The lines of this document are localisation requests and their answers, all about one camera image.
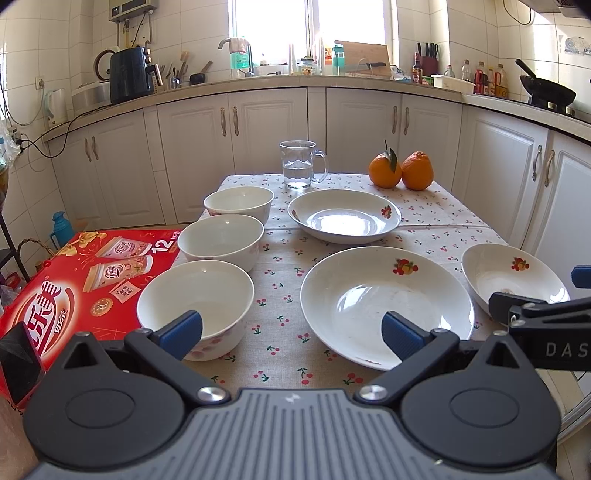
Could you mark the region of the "white rice cooker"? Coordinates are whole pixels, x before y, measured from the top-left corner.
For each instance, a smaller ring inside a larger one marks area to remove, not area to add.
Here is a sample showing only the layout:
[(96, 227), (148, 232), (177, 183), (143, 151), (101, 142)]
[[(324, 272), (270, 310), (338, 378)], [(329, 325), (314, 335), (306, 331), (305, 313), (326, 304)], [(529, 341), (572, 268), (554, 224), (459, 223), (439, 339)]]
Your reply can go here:
[(71, 101), (75, 116), (110, 105), (110, 83), (96, 81), (81, 85), (71, 92)]

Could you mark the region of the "knife block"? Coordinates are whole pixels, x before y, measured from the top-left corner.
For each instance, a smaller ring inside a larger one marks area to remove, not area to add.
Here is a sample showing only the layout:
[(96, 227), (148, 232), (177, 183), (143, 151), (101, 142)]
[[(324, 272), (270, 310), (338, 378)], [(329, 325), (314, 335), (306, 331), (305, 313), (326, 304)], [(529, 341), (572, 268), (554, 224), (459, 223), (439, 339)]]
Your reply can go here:
[(439, 53), (440, 46), (437, 43), (417, 43), (417, 52), (420, 55), (420, 64), (424, 76), (439, 74)]

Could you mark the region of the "orange with leaf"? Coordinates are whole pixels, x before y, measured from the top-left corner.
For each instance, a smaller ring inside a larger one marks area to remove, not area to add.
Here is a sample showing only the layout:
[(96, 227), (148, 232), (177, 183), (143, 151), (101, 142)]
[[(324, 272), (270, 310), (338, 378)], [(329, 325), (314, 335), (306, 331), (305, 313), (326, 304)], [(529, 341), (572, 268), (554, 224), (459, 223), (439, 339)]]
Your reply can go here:
[(369, 177), (375, 186), (383, 189), (392, 189), (400, 183), (402, 168), (388, 143), (385, 143), (384, 151), (370, 161)]

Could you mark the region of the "wooden cutting board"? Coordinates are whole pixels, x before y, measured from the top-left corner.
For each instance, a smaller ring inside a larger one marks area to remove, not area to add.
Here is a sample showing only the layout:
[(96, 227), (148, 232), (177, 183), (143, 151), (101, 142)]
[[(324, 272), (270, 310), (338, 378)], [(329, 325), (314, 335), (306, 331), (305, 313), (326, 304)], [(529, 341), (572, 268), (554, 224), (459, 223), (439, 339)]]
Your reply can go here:
[(336, 40), (345, 52), (342, 71), (352, 75), (391, 79), (390, 53), (385, 44), (361, 43)]

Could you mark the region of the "red drink carton box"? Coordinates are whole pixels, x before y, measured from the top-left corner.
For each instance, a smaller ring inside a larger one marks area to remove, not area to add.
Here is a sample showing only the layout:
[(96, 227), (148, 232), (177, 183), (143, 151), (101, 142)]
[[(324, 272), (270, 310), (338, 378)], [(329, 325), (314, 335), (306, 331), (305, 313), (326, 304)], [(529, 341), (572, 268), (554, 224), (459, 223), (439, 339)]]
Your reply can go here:
[(17, 295), (1, 317), (1, 339), (22, 324), (35, 350), (1, 346), (1, 395), (23, 408), (70, 338), (88, 331), (99, 341), (139, 327), (142, 290), (178, 256), (177, 230), (85, 231), (74, 236)]

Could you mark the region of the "wicker basket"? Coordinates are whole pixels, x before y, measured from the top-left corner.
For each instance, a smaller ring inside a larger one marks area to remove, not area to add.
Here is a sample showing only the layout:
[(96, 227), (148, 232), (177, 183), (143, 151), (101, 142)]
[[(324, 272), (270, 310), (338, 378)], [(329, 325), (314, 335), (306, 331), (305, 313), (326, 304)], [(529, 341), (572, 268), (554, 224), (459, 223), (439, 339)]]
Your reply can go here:
[(35, 238), (25, 238), (20, 241), (17, 247), (19, 254), (24, 254), (24, 266), (30, 277), (35, 276), (45, 263), (51, 260), (56, 251), (45, 243)]

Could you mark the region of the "glass water mug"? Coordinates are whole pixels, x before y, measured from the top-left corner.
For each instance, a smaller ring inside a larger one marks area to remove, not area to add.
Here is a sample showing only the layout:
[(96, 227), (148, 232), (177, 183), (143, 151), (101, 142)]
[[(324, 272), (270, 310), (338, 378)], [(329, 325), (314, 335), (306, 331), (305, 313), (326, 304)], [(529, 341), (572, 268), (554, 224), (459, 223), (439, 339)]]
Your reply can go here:
[[(283, 183), (287, 188), (303, 190), (314, 183), (322, 183), (327, 179), (328, 159), (325, 152), (318, 149), (317, 144), (310, 140), (281, 141), (280, 162), (283, 169)], [(321, 176), (315, 176), (315, 159), (322, 161)]]

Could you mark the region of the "green dish soap bottle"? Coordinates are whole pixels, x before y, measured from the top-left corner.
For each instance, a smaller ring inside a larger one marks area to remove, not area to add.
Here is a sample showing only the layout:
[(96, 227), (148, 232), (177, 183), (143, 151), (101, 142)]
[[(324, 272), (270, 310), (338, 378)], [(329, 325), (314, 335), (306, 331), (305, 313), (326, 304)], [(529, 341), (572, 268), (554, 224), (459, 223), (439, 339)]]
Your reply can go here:
[(233, 79), (241, 78), (249, 72), (249, 42), (243, 38), (229, 39), (230, 69)]

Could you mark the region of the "white electric kettle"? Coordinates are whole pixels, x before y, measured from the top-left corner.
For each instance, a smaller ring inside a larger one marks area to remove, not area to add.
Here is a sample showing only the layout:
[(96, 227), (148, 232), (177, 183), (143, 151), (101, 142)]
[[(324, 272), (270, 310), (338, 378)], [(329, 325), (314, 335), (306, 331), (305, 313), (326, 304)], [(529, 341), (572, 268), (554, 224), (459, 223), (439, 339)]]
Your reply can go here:
[(63, 88), (50, 90), (43, 99), (46, 126), (51, 129), (67, 121), (66, 92)]

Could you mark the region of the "white kitchen cabinets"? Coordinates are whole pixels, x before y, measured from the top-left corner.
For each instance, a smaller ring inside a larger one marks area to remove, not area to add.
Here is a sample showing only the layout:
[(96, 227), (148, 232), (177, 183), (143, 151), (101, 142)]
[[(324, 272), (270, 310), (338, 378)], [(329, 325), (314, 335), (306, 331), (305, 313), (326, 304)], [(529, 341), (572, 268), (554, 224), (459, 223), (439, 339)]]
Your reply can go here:
[(105, 228), (191, 222), (225, 177), (280, 172), (280, 142), (301, 139), (334, 173), (366, 172), (384, 146), (424, 152), (441, 186), (561, 278), (590, 260), (590, 128), (527, 105), (339, 87), (146, 97), (46, 143), (69, 216)]

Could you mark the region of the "large white fruit plate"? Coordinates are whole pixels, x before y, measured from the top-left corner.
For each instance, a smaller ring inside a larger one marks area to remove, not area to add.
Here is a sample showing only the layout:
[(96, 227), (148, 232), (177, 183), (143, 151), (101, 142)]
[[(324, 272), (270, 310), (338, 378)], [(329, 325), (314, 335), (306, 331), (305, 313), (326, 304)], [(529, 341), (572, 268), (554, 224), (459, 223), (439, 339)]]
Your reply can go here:
[(380, 246), (346, 249), (322, 259), (301, 284), (301, 311), (332, 352), (360, 366), (388, 371), (401, 363), (382, 339), (394, 310), (429, 331), (471, 337), (475, 314), (460, 281), (434, 261)]

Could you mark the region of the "bumpy orange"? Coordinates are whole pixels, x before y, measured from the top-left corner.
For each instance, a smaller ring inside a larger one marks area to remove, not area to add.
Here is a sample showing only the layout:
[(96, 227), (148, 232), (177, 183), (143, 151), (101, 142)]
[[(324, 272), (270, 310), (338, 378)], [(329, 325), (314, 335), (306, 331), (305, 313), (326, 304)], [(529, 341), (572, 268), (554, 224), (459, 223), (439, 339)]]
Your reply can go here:
[(414, 191), (427, 189), (434, 181), (430, 157), (422, 151), (416, 151), (408, 156), (402, 163), (402, 180), (407, 189)]

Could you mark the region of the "teal thermos jug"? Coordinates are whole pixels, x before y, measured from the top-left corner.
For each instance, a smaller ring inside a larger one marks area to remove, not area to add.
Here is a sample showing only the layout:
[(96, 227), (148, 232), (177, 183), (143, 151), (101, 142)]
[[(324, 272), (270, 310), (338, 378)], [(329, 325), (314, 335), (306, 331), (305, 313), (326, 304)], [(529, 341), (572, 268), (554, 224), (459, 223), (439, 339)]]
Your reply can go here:
[(52, 216), (53, 229), (50, 240), (56, 249), (64, 247), (75, 235), (74, 229), (65, 217), (64, 211), (55, 212)]

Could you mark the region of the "black wok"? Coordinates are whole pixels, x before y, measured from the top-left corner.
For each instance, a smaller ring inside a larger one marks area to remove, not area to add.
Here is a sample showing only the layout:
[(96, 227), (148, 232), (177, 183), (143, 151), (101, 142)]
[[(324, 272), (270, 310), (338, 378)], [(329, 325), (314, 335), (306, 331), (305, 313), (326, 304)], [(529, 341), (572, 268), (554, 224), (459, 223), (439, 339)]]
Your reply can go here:
[(549, 109), (549, 104), (554, 104), (558, 112), (565, 113), (576, 99), (576, 92), (559, 83), (538, 77), (535, 72), (521, 59), (516, 59), (515, 64), (524, 72), (520, 76), (522, 86), (529, 94), (530, 105)]

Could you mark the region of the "black air fryer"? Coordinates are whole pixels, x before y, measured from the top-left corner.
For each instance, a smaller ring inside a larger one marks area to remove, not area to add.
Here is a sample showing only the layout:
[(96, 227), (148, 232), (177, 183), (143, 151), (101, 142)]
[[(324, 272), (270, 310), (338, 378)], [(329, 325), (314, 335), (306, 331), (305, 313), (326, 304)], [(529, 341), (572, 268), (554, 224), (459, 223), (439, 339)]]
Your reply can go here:
[(151, 61), (150, 49), (140, 45), (114, 53), (109, 76), (112, 104), (151, 95), (154, 85), (163, 85), (159, 67)]

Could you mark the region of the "white bowl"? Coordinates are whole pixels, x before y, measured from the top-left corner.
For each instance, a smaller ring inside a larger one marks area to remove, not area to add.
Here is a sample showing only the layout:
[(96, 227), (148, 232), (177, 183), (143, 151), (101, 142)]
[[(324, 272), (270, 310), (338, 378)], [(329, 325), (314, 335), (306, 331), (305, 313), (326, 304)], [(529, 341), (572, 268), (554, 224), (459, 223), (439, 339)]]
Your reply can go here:
[(228, 262), (199, 260), (170, 268), (141, 292), (136, 315), (141, 326), (156, 331), (194, 310), (204, 330), (191, 343), (188, 361), (204, 362), (231, 352), (246, 333), (246, 314), (254, 300), (249, 274)]
[(238, 214), (255, 217), (266, 224), (274, 200), (273, 191), (265, 187), (243, 186), (219, 190), (204, 199), (204, 208), (211, 216)]
[(263, 223), (255, 217), (222, 214), (188, 225), (177, 245), (188, 261), (218, 260), (250, 272), (259, 260), (263, 234)]

